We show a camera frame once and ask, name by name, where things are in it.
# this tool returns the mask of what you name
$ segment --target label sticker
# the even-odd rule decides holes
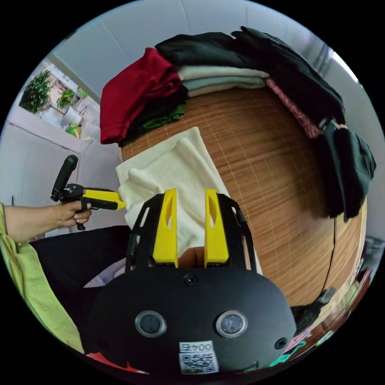
[[[212,341],[180,342],[179,364],[182,374],[210,374],[219,372]]]

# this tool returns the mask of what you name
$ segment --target light green folded shirt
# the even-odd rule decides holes
[[[258,76],[214,76],[201,79],[183,81],[182,84],[189,90],[193,91],[198,88],[208,87],[210,85],[226,84],[226,83],[245,83],[251,85],[265,85],[264,80]]]

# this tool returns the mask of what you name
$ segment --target red sweater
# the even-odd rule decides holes
[[[120,142],[133,119],[149,99],[166,97],[182,81],[172,64],[155,48],[112,78],[103,88],[100,101],[100,142]]]

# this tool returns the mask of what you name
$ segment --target green plant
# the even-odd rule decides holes
[[[84,92],[83,89],[80,88],[80,87],[78,87],[77,92],[78,92],[84,99],[88,96],[88,94],[87,94],[86,92]]]
[[[59,108],[66,108],[70,104],[75,105],[76,99],[74,98],[74,96],[75,92],[73,92],[71,89],[65,90],[57,100],[57,106]]]
[[[49,76],[49,71],[45,70],[29,82],[21,97],[20,107],[29,112],[38,113],[47,104],[51,89]]]

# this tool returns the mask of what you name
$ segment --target black clothing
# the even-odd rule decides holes
[[[150,119],[166,116],[172,113],[176,107],[184,104],[188,99],[188,89],[181,85],[174,93],[162,98],[151,99],[140,112],[140,114],[132,121],[127,131],[126,137],[119,142],[119,147],[131,143],[135,139],[145,135],[148,130],[143,128],[143,124]]]
[[[217,65],[252,68],[253,60],[237,51],[235,40],[222,32],[199,35],[176,35],[158,43],[155,48],[171,64]]]
[[[31,242],[47,281],[80,332],[102,287],[84,286],[108,266],[126,257],[128,226],[58,235]]]
[[[344,213],[346,222],[358,215],[376,162],[369,146],[354,132],[337,129],[332,121],[323,132],[310,143],[320,166],[329,216]]]
[[[277,86],[316,126],[323,118],[345,124],[342,97],[282,40],[256,29],[232,32],[238,52],[253,59],[254,69],[267,72]]]

